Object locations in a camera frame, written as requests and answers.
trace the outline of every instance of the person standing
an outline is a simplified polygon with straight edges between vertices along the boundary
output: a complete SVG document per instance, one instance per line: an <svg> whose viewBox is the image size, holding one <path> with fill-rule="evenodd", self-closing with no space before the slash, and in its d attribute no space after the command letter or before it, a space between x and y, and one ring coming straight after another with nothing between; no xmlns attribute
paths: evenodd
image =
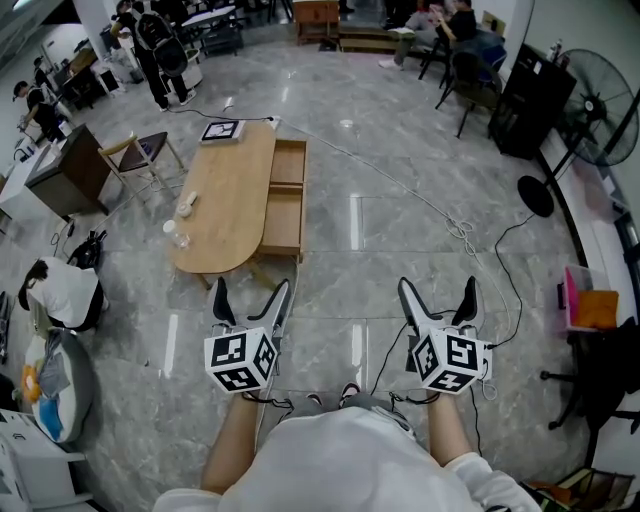
<svg viewBox="0 0 640 512"><path fill-rule="evenodd" d="M20 126L22 130L26 130L33 120L40 125L42 133L50 142L65 139L64 133L58 127L56 109L45 101L42 89L29 87L29 84L23 80L13 88L13 99L15 100L16 98L26 98L27 107L29 108L29 113Z"/></svg>
<svg viewBox="0 0 640 512"><path fill-rule="evenodd" d="M139 14L144 13L144 5L142 2L131 2L130 0L120 0L116 7L118 12L117 21L111 27L111 35L121 39L133 38L133 51L135 53L142 72L147 77L149 82L149 88L153 98L160 107L161 112L166 112L169 108L169 100L167 100L167 90L160 79L160 72L158 71L158 63L151 50L145 50L136 36L136 18L132 14L132 10L135 9ZM129 32L123 32L122 29L126 28ZM181 76L171 77L171 82L178 95L180 105L186 105L196 96L196 91L191 89L187 91L184 85L184 80Z"/></svg>
<svg viewBox="0 0 640 512"><path fill-rule="evenodd" d="M427 406L430 452L390 403L355 383L336 411L308 395L256 454L258 408L234 395L200 489L169 491L153 512L540 512L471 449L452 395Z"/></svg>

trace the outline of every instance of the bag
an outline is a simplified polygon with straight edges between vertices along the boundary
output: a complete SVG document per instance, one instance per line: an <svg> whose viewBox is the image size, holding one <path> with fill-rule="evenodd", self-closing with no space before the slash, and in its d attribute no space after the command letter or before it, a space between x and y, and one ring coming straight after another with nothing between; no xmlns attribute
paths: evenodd
<svg viewBox="0 0 640 512"><path fill-rule="evenodd" d="M136 38L145 50L153 52L158 66L167 76L180 76L187 69L187 54L171 25L154 11L136 14Z"/></svg>
<svg viewBox="0 0 640 512"><path fill-rule="evenodd" d="M106 231L99 235L95 231L89 231L87 239L71 253L67 263L81 269L97 268L102 256L102 241L106 236Z"/></svg>

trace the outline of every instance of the small white object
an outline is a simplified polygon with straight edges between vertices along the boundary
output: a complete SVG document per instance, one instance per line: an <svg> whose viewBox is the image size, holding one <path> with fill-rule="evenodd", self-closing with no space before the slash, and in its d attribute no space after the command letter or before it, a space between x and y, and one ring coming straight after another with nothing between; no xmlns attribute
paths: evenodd
<svg viewBox="0 0 640 512"><path fill-rule="evenodd" d="M196 199L198 199L198 193L194 190L187 196L187 200L185 201L185 203L187 203L189 206L193 206L193 203L196 202Z"/></svg>
<svg viewBox="0 0 640 512"><path fill-rule="evenodd" d="M276 348L263 327L204 340L204 368L225 393L264 389Z"/></svg>
<svg viewBox="0 0 640 512"><path fill-rule="evenodd" d="M186 219L189 215L193 213L193 208L191 208L190 204L180 203L178 205L178 209L176 210L176 213L180 215L180 217L182 217L183 219Z"/></svg>
<svg viewBox="0 0 640 512"><path fill-rule="evenodd" d="M482 377L484 354L484 342L434 328L411 352L422 387L452 395Z"/></svg>
<svg viewBox="0 0 640 512"><path fill-rule="evenodd" d="M165 222L162 226L162 231L164 231L164 234L176 247L180 249L186 249L189 247L189 236L178 231L178 227L174 220L168 220Z"/></svg>

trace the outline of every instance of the wooden chair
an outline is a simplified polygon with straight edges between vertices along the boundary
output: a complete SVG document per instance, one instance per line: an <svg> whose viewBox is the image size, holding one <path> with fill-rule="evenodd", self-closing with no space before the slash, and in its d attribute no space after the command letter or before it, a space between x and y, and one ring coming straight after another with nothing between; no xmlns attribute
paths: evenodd
<svg viewBox="0 0 640 512"><path fill-rule="evenodd" d="M165 144L167 145L171 153L173 153L173 156L178 162L180 171L186 172L182 160L180 160L178 153L176 153L175 148L171 145L169 139L167 138L167 132L156 133L155 135L150 135L149 137L144 137L143 139L138 139L138 136L134 134L131 135L131 137L129 137L127 140L122 141L110 148L101 149L98 152L100 153L100 156L104 159L104 161L107 162L107 165L111 168L116 177L122 182L122 184L131 191L131 193L136 197L136 199L138 199L138 201L140 201L141 204L144 204L142 198L124 179L122 175L130 171L136 171L138 169L148 167L149 172L155 179L158 180L160 185L163 188L166 188L173 197L177 197L177 195L174 194L171 188L167 185L166 181L164 181L164 178L162 178L162 176L160 176L160 174L156 171L156 166L154 164ZM124 156L122 157L122 160L120 160L120 165L116 165L111 157L120 153L121 151L125 151Z"/></svg>

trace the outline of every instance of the chair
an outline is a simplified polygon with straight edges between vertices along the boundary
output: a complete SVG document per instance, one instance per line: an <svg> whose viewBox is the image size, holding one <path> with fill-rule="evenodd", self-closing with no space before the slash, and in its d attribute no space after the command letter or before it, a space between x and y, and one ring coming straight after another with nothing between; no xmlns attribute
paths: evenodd
<svg viewBox="0 0 640 512"><path fill-rule="evenodd" d="M436 105L436 110L453 91L467 100L467 108L456 135L459 139L469 111L475 109L476 105L491 110L496 108L500 94L502 94L502 80L491 66L472 53L457 53L452 59L452 66L453 76L448 80L442 98ZM485 76L485 74L491 77L491 82L488 84L481 80L481 76Z"/></svg>
<svg viewBox="0 0 640 512"><path fill-rule="evenodd" d="M576 408L586 416L589 429L597 432L611 417L631 420L631 434L640 427L640 411L618 411L625 393L640 389L637 371L640 328L633 319L606 333L572 333L567 343L572 347L574 374L542 371L542 380L569 382L573 389L567 406L556 421L549 423L555 430Z"/></svg>
<svg viewBox="0 0 640 512"><path fill-rule="evenodd" d="M149 137L144 137L139 140L138 136L134 134L131 135L131 137L129 137L127 140L120 142L115 146L99 150L98 153L100 153L100 156L104 159L105 162L107 162L107 165L111 168L113 173L122 182L122 184L131 191L131 193L136 197L136 199L138 199L138 201L140 201L141 204L144 205L144 201L138 195L138 192L136 192L134 188L129 183L127 183L122 174L142 169L144 167L149 167L149 172L155 179L158 180L160 185L163 188L166 188L173 197L177 197L164 181L164 178L162 178L162 176L160 176L160 174L156 172L156 166L154 164L165 144L177 160L180 171L186 172L182 160L180 160L178 153L176 153L176 150L167 138L167 132L156 133L155 135L150 135ZM122 157L122 160L120 160L120 165L116 165L111 157L117 153L120 153L121 151L124 151L125 149L126 151L124 153L124 156Z"/></svg>
<svg viewBox="0 0 640 512"><path fill-rule="evenodd" d="M427 72L427 69L429 69L431 62L433 62L434 60L443 62L445 66L444 75L440 82L440 89L442 89L442 85L451 74L451 44L449 42L449 39L446 39L444 41L439 37L435 39L433 48L430 52L427 52L427 54L422 59L422 64L420 64L422 66L422 71L420 72L420 76L418 76L418 80L422 80L422 77Z"/></svg>

